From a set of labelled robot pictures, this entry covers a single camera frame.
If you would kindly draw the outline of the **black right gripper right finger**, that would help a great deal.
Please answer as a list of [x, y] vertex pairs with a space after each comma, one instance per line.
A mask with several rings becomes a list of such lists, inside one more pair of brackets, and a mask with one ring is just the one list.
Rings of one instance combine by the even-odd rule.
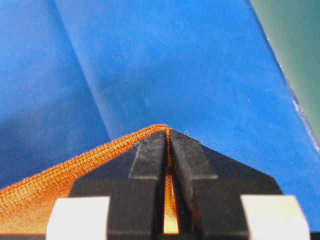
[[305, 215], [275, 179], [172, 130], [173, 166], [204, 240], [308, 240]]

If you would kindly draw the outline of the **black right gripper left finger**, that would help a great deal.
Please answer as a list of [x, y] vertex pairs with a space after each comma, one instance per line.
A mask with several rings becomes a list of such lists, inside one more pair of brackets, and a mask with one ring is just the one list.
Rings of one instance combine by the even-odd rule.
[[48, 240], [152, 240], [161, 227], [167, 140], [154, 133], [78, 178], [53, 207]]

